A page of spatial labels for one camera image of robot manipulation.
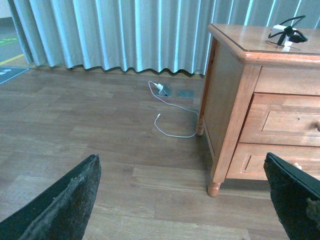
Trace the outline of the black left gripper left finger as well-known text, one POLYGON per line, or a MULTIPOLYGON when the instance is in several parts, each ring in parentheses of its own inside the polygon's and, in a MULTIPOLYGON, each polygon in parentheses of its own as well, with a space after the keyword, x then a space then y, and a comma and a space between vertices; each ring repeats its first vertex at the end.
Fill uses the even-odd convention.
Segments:
POLYGON ((81 240, 97 197, 102 167, 90 155, 0 223, 2 240, 81 240))

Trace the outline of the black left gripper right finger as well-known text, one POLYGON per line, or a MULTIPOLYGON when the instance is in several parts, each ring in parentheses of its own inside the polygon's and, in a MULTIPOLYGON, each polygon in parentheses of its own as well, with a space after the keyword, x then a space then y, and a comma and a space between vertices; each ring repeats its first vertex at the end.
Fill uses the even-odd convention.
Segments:
POLYGON ((320 181, 268 152, 263 165, 270 197, 291 240, 320 238, 320 181))

